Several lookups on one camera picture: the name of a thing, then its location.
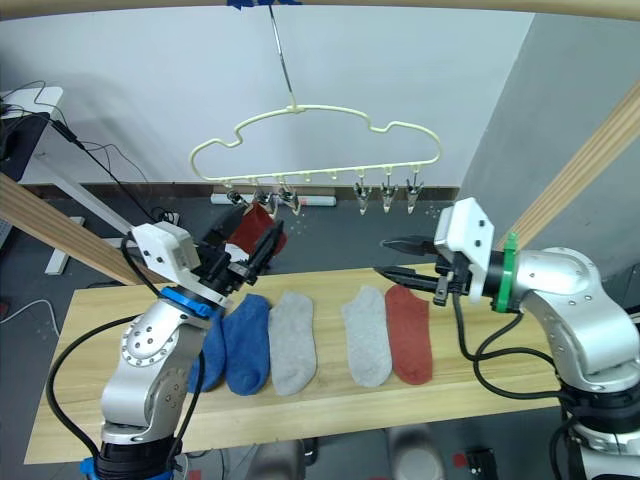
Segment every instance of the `wooden table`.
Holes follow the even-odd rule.
[[[418,271],[433,274],[432,266]],[[318,356],[315,378],[299,394],[279,397],[271,383],[254,396],[240,397],[222,385],[200,397],[184,439],[185,450],[233,447],[275,440],[305,438],[451,418],[512,412],[554,405],[553,400],[517,401],[484,390],[471,364],[458,350],[453,310],[430,305],[430,335],[434,378],[410,386],[392,375],[379,388],[356,385],[349,373],[345,330],[340,306],[355,297],[361,285],[382,292],[391,282],[372,269],[299,273],[262,277],[255,287],[234,295],[236,305],[248,292],[275,304],[286,289],[314,301],[314,336]],[[57,354],[87,330],[110,320],[143,312],[152,302],[144,286],[78,290],[58,343]],[[488,334],[511,320],[490,311],[488,302],[463,302],[467,341],[475,348]],[[123,327],[107,331],[77,349],[56,381],[60,404],[99,445],[100,396],[118,361]],[[528,346],[547,351],[541,327],[528,316],[497,342],[500,346]],[[550,367],[524,355],[487,361],[484,372],[501,387],[515,391],[556,389]],[[55,419],[44,396],[36,415],[25,463],[80,460],[84,446]]]

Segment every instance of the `wooden plank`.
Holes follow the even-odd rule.
[[[640,135],[640,81],[508,232],[525,247]],[[507,233],[498,246],[504,247]]]
[[[434,274],[432,265],[416,266]],[[450,307],[430,306],[429,330],[434,377],[426,385],[411,386],[392,375],[381,387],[356,385],[349,373],[340,307],[351,301],[361,285],[386,291],[392,284],[372,269],[268,275],[255,287],[234,294],[237,305],[247,293],[275,304],[290,289],[314,303],[313,332],[318,358],[316,376],[302,392],[276,395],[271,382],[257,394],[240,397],[225,384],[200,397],[185,437],[185,450],[224,448],[253,443],[345,433],[449,418],[487,415],[555,405],[553,400],[518,401],[486,391],[475,379],[471,363],[458,350]],[[153,301],[144,287],[76,291],[56,355],[87,330],[117,318],[144,311]],[[511,315],[491,312],[489,301],[463,302],[471,349],[504,326]],[[122,328],[105,332],[71,355],[56,380],[63,409],[96,442],[100,438],[100,396],[118,361]],[[501,339],[496,348],[528,346],[548,352],[542,328],[533,318]],[[557,389],[553,370],[525,355],[491,360],[484,373],[501,387],[515,391]],[[43,398],[26,455],[27,463],[75,461],[85,457],[83,445],[53,417]]]
[[[141,283],[120,251],[4,174],[0,174],[0,218],[125,285]],[[166,282],[141,268],[151,281]]]
[[[442,7],[560,13],[640,20],[637,0],[307,0],[305,5]],[[226,0],[1,0],[4,19],[129,8],[227,5]]]

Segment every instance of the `wire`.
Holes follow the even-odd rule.
[[[182,480],[187,480],[187,475],[189,475],[189,455],[183,453],[184,455],[184,467],[182,468]]]
[[[75,145],[78,146],[78,148],[80,148],[80,150],[82,150],[84,153],[86,153],[89,157],[91,157],[91,159],[100,166],[100,168],[102,168],[102,170],[104,170],[105,172],[107,172],[107,175],[109,175],[111,177],[111,179],[116,182],[118,184],[118,187],[120,187],[120,189],[127,195],[127,197],[129,197],[129,199],[136,204],[136,206],[142,211],[142,213],[144,213],[147,218],[149,218],[149,220],[151,220],[152,222],[155,222],[155,219],[151,216],[151,214],[147,211],[146,208],[144,208],[142,206],[142,204],[138,201],[138,199],[129,191],[128,188],[126,188],[124,186],[124,184],[118,180],[116,178],[116,176],[111,173],[111,170],[109,170],[107,167],[105,167],[104,165],[102,165],[102,163],[100,163],[100,161],[95,157],[95,155],[93,155],[93,153],[91,153],[89,150],[87,150],[84,145],[82,145],[82,143],[77,142],[75,143]]]
[[[44,102],[39,102],[38,98],[40,98],[40,95],[42,95],[42,92],[44,91],[44,89],[47,86],[47,82],[44,80],[34,80],[32,82],[28,82],[25,83],[24,85],[19,86],[18,88],[14,88],[13,90],[11,90],[9,93],[7,93],[4,97],[2,97],[2,100],[4,101],[5,98],[13,95],[14,93],[16,93],[19,90],[24,90],[25,88],[36,84],[36,83],[41,83],[42,85],[40,86],[40,90],[38,90],[38,93],[36,94],[36,96],[33,99],[33,104],[34,105],[45,105],[47,107],[51,107],[53,108],[56,112],[58,112],[60,114],[60,117],[62,118],[62,121],[64,122],[66,127],[69,127],[69,124],[67,123],[67,119],[64,116],[64,113],[62,113],[62,110],[60,110],[60,108],[58,108],[56,105],[53,105],[51,103],[44,103]]]
[[[502,327],[500,330],[498,330],[494,334],[487,337],[487,339],[480,344],[480,347],[478,347],[478,351],[476,353],[476,359],[473,361],[473,373],[475,374],[476,378],[484,388],[502,397],[511,398],[514,400],[536,400],[541,398],[557,398],[559,400],[565,400],[566,402],[569,402],[569,403],[574,403],[573,398],[571,398],[569,394],[562,392],[560,390],[547,390],[542,392],[527,392],[527,393],[510,392],[508,390],[503,390],[502,388],[496,387],[482,375],[482,372],[480,371],[480,361],[486,360],[486,358],[482,358],[482,354],[484,350],[493,341],[495,341],[496,339],[498,339],[508,331],[515,328],[522,321],[523,316],[524,314],[519,313],[516,316],[516,318],[513,319],[509,324],[507,324],[506,326]],[[535,352],[536,354],[543,355],[542,352],[537,352],[537,351]],[[533,354],[531,352],[524,352],[524,351],[518,351],[515,353]]]
[[[576,417],[571,417],[560,425],[549,440],[549,462],[551,463],[551,471],[555,480],[562,480],[560,467],[558,466],[558,443],[564,434],[577,422]]]
[[[97,335],[100,332],[104,332],[105,330],[108,330],[110,328],[116,327],[118,325],[122,325],[123,323],[131,322],[136,317],[137,315],[133,315],[126,318],[121,318],[120,320],[114,320],[112,322],[105,323],[104,325],[100,325],[99,327],[96,327],[93,330],[90,330],[87,333],[76,338],[73,342],[71,342],[71,344],[67,348],[65,348],[62,351],[62,353],[60,353],[58,358],[56,358],[56,360],[53,362],[53,365],[51,365],[51,370],[49,371],[49,376],[47,377],[45,392],[47,395],[47,403],[49,404],[49,408],[51,408],[51,411],[56,416],[56,418],[60,421],[60,423],[62,423],[67,428],[67,430],[69,430],[73,435],[75,435],[75,437],[78,438],[78,440],[84,443],[87,449],[89,449],[91,456],[94,458],[94,461],[99,455],[98,447],[96,447],[95,443],[93,443],[93,440],[91,440],[91,438],[89,438],[89,436],[86,433],[84,433],[80,429],[80,427],[78,427],[75,423],[73,423],[73,421],[64,413],[64,411],[60,407],[60,404],[58,403],[58,400],[56,399],[56,394],[54,390],[56,375],[58,374],[60,367],[62,366],[64,361],[67,359],[67,357],[79,345],[81,345],[82,343],[89,340],[91,337]]]
[[[107,156],[109,156],[109,153],[108,153],[108,148],[109,147],[115,149],[116,152],[118,152],[118,155],[120,155],[125,161],[129,162],[129,164],[138,171],[138,173],[143,178],[145,183],[147,185],[149,184],[149,179],[144,174],[144,172],[142,170],[140,170],[140,167],[138,167],[131,159],[129,159],[129,157],[127,157],[124,153],[122,153],[122,150],[120,150],[120,148],[115,143],[107,143],[106,145],[102,145],[101,143],[87,142],[87,141],[84,141],[84,140],[81,141],[80,143],[82,143],[82,144],[88,143],[89,145],[97,145],[97,148],[87,148],[87,151],[95,152],[97,150],[104,150],[104,152],[107,154]]]
[[[34,305],[37,305],[38,303],[44,303],[49,308],[49,314],[51,314],[51,326],[53,327],[53,331],[56,333],[56,337],[60,338],[60,329],[58,328],[58,323],[56,322],[56,315],[53,312],[53,305],[51,305],[51,302],[49,300],[46,300],[44,298],[41,298],[39,300],[34,300],[33,302],[26,304],[24,307],[20,308],[17,312],[12,313],[7,318],[2,320],[0,322],[0,325],[4,325],[8,321],[13,320],[18,315],[20,315],[22,312],[24,312],[25,310],[27,310],[28,308],[30,308],[30,307],[32,307]]]
[[[23,115],[24,115],[25,113],[28,113],[28,114],[30,114],[30,115],[37,115],[37,116],[40,116],[40,117],[44,118],[45,120],[47,120],[47,122],[49,122],[49,123],[50,123],[50,124],[51,124],[55,129],[56,129],[56,131],[58,131],[58,133],[60,133],[60,135],[62,135],[62,136],[63,136],[67,141],[69,141],[70,143],[72,143],[72,144],[74,144],[76,147],[78,147],[80,150],[82,150],[86,155],[88,155],[88,156],[91,158],[91,160],[93,160],[93,161],[94,161],[94,162],[95,162],[95,163],[96,163],[96,164],[97,164],[97,165],[98,165],[102,170],[104,170],[104,171],[107,173],[107,175],[109,175],[109,177],[110,177],[114,182],[116,182],[116,184],[118,185],[118,187],[120,188],[120,190],[122,190],[122,192],[123,192],[127,197],[129,197],[129,199],[130,199],[130,200],[131,200],[131,201],[132,201],[132,202],[133,202],[133,203],[134,203],[134,204],[135,204],[135,205],[136,205],[136,206],[137,206],[137,207],[142,211],[142,213],[143,213],[143,214],[144,214],[144,215],[145,215],[149,220],[151,220],[151,221],[152,221],[152,222],[154,222],[154,223],[156,222],[156,220],[153,218],[153,216],[152,216],[152,215],[147,211],[147,209],[146,209],[144,206],[142,206],[142,204],[141,204],[141,203],[140,203],[140,201],[135,197],[135,195],[134,195],[133,193],[131,193],[131,191],[129,191],[129,189],[128,189],[124,184],[123,184],[123,182],[121,182],[121,181],[120,181],[120,180],[119,180],[119,179],[118,179],[118,178],[117,178],[117,177],[116,177],[116,176],[111,172],[111,159],[110,159],[110,157],[109,157],[109,154],[107,153],[106,148],[105,148],[105,150],[104,150],[104,151],[105,151],[106,156],[107,156],[107,162],[108,162],[109,167],[105,167],[105,166],[100,162],[100,160],[98,160],[98,159],[95,157],[95,155],[93,155],[93,153],[91,153],[91,152],[93,152],[93,151],[100,150],[101,148],[96,148],[96,149],[87,149],[87,148],[84,146],[84,143],[89,143],[89,144],[94,144],[94,145],[101,145],[101,144],[96,143],[96,142],[80,142],[79,140],[77,140],[77,136],[76,136],[76,135],[71,131],[71,129],[69,129],[69,127],[66,125],[66,122],[65,122],[64,124],[61,124],[61,125],[62,125],[62,126],[61,126],[61,125],[56,124],[56,120],[51,120],[48,116],[46,116],[45,114],[43,114],[43,113],[41,113],[41,112],[32,112],[32,111],[30,111],[30,110],[26,110],[25,108],[23,108],[22,106],[19,106],[19,105],[17,105],[17,107],[18,107],[19,111],[21,111],[21,112],[23,113]],[[22,123],[23,121],[25,121],[27,118],[29,118],[29,117],[28,117],[28,116],[27,116],[27,117],[24,117],[24,118],[22,118],[22,117],[21,117],[21,118],[20,118],[20,120],[19,120],[18,122],[16,122],[15,124],[13,124],[13,125],[12,125],[12,127],[13,127],[13,128],[11,129],[11,131],[15,130],[15,129],[18,127],[18,125],[19,125],[20,123]],[[4,138],[8,138],[9,134],[11,133],[11,131],[9,131],[9,132],[5,132],[5,134],[3,135],[3,136],[4,136]],[[120,155],[122,155],[122,157],[123,157],[125,160],[127,160],[129,163],[131,163],[132,165],[134,165],[134,166],[135,166],[135,168],[136,168],[136,169],[137,169],[137,170],[142,174],[142,171],[141,171],[141,170],[140,170],[140,169],[139,169],[135,164],[133,164],[133,162],[132,162],[131,160],[129,160],[127,157],[125,157],[125,156],[122,154],[122,151],[120,151],[120,149],[119,149],[116,145],[114,145],[114,144],[109,144],[109,145],[113,145],[113,146],[117,149],[118,153],[119,153]]]
[[[186,455],[187,457],[189,457],[191,460],[194,460],[194,459],[196,459],[196,458],[202,458],[202,457],[204,457],[205,455],[208,455],[209,453],[211,453],[211,450],[203,450],[202,452],[197,453],[197,454],[193,454],[193,453],[185,453],[185,455]]]
[[[469,353],[469,351],[467,349],[467,346],[466,346],[466,343],[465,343],[464,317],[463,317],[463,314],[462,314],[462,309],[460,307],[460,294],[457,294],[457,293],[453,294],[453,305],[454,305],[454,311],[455,311],[455,314],[456,314],[456,324],[458,326],[458,341],[460,343],[460,351],[465,356],[465,358],[470,359],[471,362],[473,363],[473,373],[476,376],[478,382],[480,382],[480,384],[483,387],[485,387],[490,392],[495,393],[496,395],[500,395],[500,396],[506,397],[506,398],[511,398],[511,399],[514,399],[514,400],[535,400],[535,399],[541,399],[541,398],[557,398],[559,400],[565,400],[565,401],[567,401],[569,403],[574,403],[573,399],[571,398],[570,395],[568,395],[565,392],[562,392],[560,390],[557,390],[557,391],[542,391],[542,392],[527,392],[527,393],[517,393],[517,392],[510,392],[508,390],[503,390],[503,389],[501,389],[499,387],[496,387],[491,382],[489,382],[484,377],[484,375],[482,374],[482,371],[480,370],[480,361],[488,360],[490,358],[501,357],[501,356],[504,356],[504,355],[513,355],[513,354],[534,355],[534,356],[536,356],[538,358],[541,358],[541,359],[549,362],[551,365],[554,365],[553,359],[551,357],[549,357],[548,355],[546,355],[546,354],[544,354],[542,352],[539,352],[537,350],[531,349],[531,348],[515,347],[515,348],[506,348],[506,349],[496,350],[496,351],[489,352],[489,353],[484,353],[484,350],[492,342],[494,342],[499,337],[501,337],[505,333],[509,332],[510,330],[515,328],[516,326],[518,326],[518,324],[522,321],[522,318],[524,316],[522,313],[518,314],[510,323],[508,323],[507,325],[505,325],[504,327],[502,327],[501,329],[499,329],[495,333],[489,335],[489,337],[487,337],[480,344],[480,347],[478,347],[478,350],[476,351],[476,354],[475,355],[471,355]]]
[[[85,143],[93,143],[93,142],[80,142],[83,145]],[[111,171],[111,156],[109,155],[109,151],[105,148],[87,148],[87,152],[97,152],[98,150],[104,150],[102,153],[104,153],[104,156],[107,157],[107,168],[109,169],[109,171]]]
[[[160,292],[155,287],[155,285],[151,283],[151,280],[149,280],[144,275],[144,273],[142,273],[142,270],[140,270],[140,268],[138,267],[138,264],[134,262],[133,259],[131,258],[131,255],[129,254],[129,250],[127,250],[127,242],[129,240],[132,240],[131,234],[128,234],[126,237],[123,237],[122,241],[120,242],[120,251],[122,252],[122,256],[124,257],[127,264],[129,264],[129,267],[131,267],[131,270],[133,270],[133,273],[135,273],[136,276],[140,279],[140,281],[144,283],[147,286],[147,288],[149,288],[149,290],[151,290],[156,297],[161,297]]]
[[[187,413],[184,416],[184,420],[182,421],[182,425],[180,425],[180,430],[178,430],[178,434],[176,435],[175,440],[173,441],[173,445],[169,449],[169,453],[167,455],[167,470],[170,470],[171,464],[173,463],[173,457],[175,456],[178,448],[182,446],[182,437],[184,437],[184,433],[187,431],[187,427],[189,426],[189,421],[193,416],[193,411],[196,409],[196,404],[198,403],[198,397],[200,397],[200,391],[202,390],[202,383],[204,382],[204,352],[200,350],[198,354],[198,361],[200,362],[200,368],[198,369],[198,381],[196,382],[196,388],[193,392],[193,396],[191,397],[191,403],[189,404],[189,408],[187,409]]]
[[[227,467],[224,464],[224,452],[222,449],[218,450],[220,452],[220,464],[222,465],[222,473],[220,474],[220,480],[224,480],[224,474],[227,470]]]
[[[473,362],[475,360],[488,360],[488,359],[491,359],[491,358],[501,357],[503,355],[513,355],[513,354],[521,353],[521,354],[525,354],[525,355],[536,356],[536,357],[544,360],[545,362],[547,362],[551,366],[555,367],[555,363],[553,361],[553,358],[551,358],[549,355],[547,355],[546,353],[540,352],[538,350],[535,350],[533,348],[527,348],[527,347],[502,348],[500,350],[495,350],[493,352],[482,353],[480,356],[478,356],[477,354],[476,355],[472,355],[471,353],[469,353],[469,350],[467,349],[465,333],[464,333],[464,315],[462,313],[462,307],[460,306],[460,295],[459,294],[453,294],[453,309],[454,309],[455,314],[456,314],[455,316],[456,316],[456,325],[457,325],[457,328],[458,328],[458,344],[460,346],[460,351],[462,352],[462,355],[464,356],[464,358],[466,358],[470,362]],[[512,326],[511,328],[509,328],[504,333],[508,332],[509,330],[511,330],[514,327],[515,327],[515,325]]]

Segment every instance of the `white wall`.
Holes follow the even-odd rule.
[[[384,7],[277,7],[275,13],[298,101],[364,110],[376,125],[405,120],[432,128],[445,149],[423,175],[433,186],[461,185],[533,17]],[[151,181],[198,181],[187,164],[193,146],[214,136],[232,139],[239,121],[288,102],[265,7],[2,22],[0,61],[3,89],[40,78],[62,86],[62,108],[80,138],[117,143]],[[78,181],[108,181],[53,134],[40,148]],[[432,155],[419,134],[374,135],[358,119],[309,113],[250,127],[245,145],[207,151],[211,167],[204,170],[251,174]],[[137,181],[125,162],[113,163],[117,175]],[[398,170],[393,179],[406,176]],[[338,183],[354,180],[343,175]],[[30,168],[24,181],[47,178]],[[313,183],[330,181],[314,177]]]

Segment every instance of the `red sock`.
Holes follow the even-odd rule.
[[[258,203],[253,203],[251,210],[245,213],[242,217],[242,223],[233,232],[233,235],[229,238],[228,242],[237,245],[242,250],[251,255],[256,249],[256,243],[260,240],[262,234],[267,228],[274,225],[275,222],[269,216],[264,208]],[[276,247],[276,254],[282,250],[287,243],[287,235],[283,233]]]
[[[401,285],[387,290],[384,298],[393,371],[411,385],[427,383],[433,376],[429,303]]]

